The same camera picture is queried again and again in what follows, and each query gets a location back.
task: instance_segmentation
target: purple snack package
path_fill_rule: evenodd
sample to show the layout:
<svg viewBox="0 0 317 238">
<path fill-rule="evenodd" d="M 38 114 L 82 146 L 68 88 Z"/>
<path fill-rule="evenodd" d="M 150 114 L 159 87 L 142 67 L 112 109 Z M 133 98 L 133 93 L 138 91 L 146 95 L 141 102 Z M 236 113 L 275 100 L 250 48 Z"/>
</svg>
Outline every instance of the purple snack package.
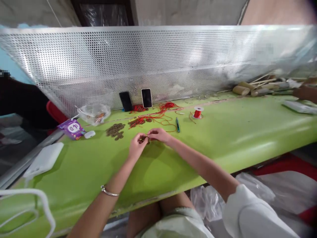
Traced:
<svg viewBox="0 0 317 238">
<path fill-rule="evenodd" d="M 72 140 L 78 140 L 83 136 L 86 131 L 82 128 L 76 119 L 67 120 L 58 125 L 58 128 L 64 131 L 64 133 Z"/>
</svg>

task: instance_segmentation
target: spool of red thread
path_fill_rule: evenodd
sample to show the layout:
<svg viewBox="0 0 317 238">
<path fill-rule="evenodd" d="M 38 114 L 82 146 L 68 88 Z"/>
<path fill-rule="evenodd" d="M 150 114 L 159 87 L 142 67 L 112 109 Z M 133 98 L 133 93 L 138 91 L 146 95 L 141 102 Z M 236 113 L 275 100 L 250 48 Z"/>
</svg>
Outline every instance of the spool of red thread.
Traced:
<svg viewBox="0 0 317 238">
<path fill-rule="evenodd" d="M 202 118 L 202 117 L 201 117 L 201 112 L 204 110 L 204 108 L 197 106 L 197 107 L 195 107 L 194 109 L 195 109 L 195 113 L 194 113 L 194 115 L 193 115 L 193 118 L 195 118 L 195 119 L 201 119 L 201 118 Z"/>
</svg>

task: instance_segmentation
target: hand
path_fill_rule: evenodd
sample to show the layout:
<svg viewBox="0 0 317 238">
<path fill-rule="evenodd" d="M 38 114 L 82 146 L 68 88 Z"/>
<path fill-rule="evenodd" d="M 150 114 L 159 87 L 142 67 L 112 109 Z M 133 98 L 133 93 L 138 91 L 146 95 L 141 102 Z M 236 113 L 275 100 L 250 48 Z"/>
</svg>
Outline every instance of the hand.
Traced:
<svg viewBox="0 0 317 238">
<path fill-rule="evenodd" d="M 129 158 L 139 159 L 142 154 L 142 151 L 146 144 L 148 143 L 149 138 L 144 133 L 138 133 L 131 140 L 129 148 Z"/>
<path fill-rule="evenodd" d="M 159 140 L 168 145 L 173 137 L 162 128 L 153 128 L 148 132 L 148 138 Z"/>
</svg>

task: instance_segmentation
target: black smartphone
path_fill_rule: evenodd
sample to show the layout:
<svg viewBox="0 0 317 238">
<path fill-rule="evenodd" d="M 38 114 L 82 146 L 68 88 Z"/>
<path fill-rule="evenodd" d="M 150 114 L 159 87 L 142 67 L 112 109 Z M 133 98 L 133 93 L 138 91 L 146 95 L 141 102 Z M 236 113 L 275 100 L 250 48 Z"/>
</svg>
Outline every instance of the black smartphone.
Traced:
<svg viewBox="0 0 317 238">
<path fill-rule="evenodd" d="M 124 111 L 132 111 L 133 106 L 132 106 L 129 92 L 119 93 L 119 96 L 120 96 Z"/>
<path fill-rule="evenodd" d="M 151 89 L 141 89 L 141 93 L 142 93 L 143 107 L 144 108 L 152 107 Z"/>
</svg>

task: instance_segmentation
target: wall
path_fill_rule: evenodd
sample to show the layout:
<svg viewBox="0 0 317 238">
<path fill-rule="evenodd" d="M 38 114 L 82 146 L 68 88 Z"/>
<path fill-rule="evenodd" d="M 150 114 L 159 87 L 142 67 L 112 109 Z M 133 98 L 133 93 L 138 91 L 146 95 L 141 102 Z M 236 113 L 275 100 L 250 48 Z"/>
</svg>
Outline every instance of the wall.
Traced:
<svg viewBox="0 0 317 238">
<path fill-rule="evenodd" d="M 0 1 L 0 28 L 37 28 L 80 26 L 69 0 L 2 0 Z M 34 84 L 25 72 L 0 48 L 0 69 L 7 70 L 16 80 Z"/>
<path fill-rule="evenodd" d="M 62 27 L 80 26 L 70 0 L 49 0 L 49 3 Z M 47 0 L 1 0 L 0 24 L 14 28 L 21 23 L 60 27 L 50 5 Z"/>
<path fill-rule="evenodd" d="M 250 0 L 242 25 L 316 24 L 308 0 Z"/>
<path fill-rule="evenodd" d="M 135 0 L 139 25 L 236 25 L 246 0 Z"/>
</svg>

